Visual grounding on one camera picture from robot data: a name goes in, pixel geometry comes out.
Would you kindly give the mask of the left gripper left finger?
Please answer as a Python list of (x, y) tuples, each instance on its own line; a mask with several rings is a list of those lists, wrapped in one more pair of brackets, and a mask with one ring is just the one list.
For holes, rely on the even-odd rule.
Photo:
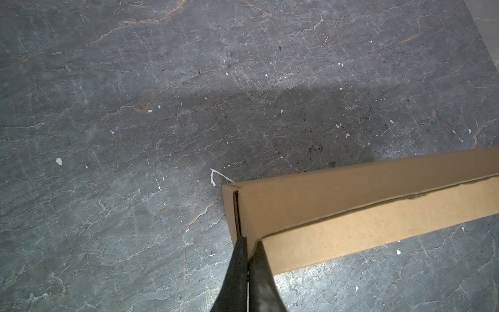
[(220, 293), (211, 312), (247, 311), (248, 251), (246, 238), (237, 238)]

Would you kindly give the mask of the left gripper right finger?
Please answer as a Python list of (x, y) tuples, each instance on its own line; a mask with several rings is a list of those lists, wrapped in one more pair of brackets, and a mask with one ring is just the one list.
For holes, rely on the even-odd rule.
[(249, 261), (249, 311), (286, 312), (262, 241), (257, 242)]

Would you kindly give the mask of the brown cardboard box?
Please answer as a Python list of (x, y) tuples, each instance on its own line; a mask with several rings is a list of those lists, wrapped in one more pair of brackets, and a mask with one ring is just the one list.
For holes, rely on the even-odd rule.
[(498, 213), (498, 148), (406, 157), (222, 188), (232, 239), (274, 274)]

